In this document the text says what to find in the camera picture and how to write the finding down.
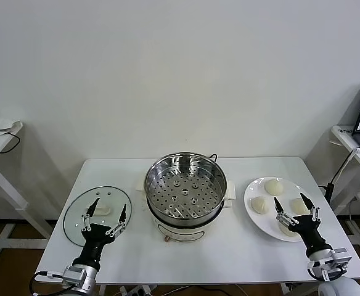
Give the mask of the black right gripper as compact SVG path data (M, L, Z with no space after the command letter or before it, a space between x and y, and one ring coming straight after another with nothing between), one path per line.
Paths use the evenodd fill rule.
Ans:
M321 223L319 217L320 208L316 207L303 193L300 193L300 196L306 205L306 208L309 210L307 215L295 216L292 218L284 211L284 208L277 197L274 197L274 205L277 213L276 219L288 230L300 235L306 246L306 255L312 255L321 250L332 250L332 246L325 241L318 231L318 227Z

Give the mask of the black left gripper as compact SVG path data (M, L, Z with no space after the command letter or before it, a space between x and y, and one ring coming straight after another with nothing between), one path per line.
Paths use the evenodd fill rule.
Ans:
M100 258L106 244L112 243L113 237L118 237L126 229L126 207L124 204L118 223L110 228L101 224L90 223L100 198L97 198L82 214L82 235L85 239L84 247L79 257L74 259L74 265L86 265L94 269L100 269Z

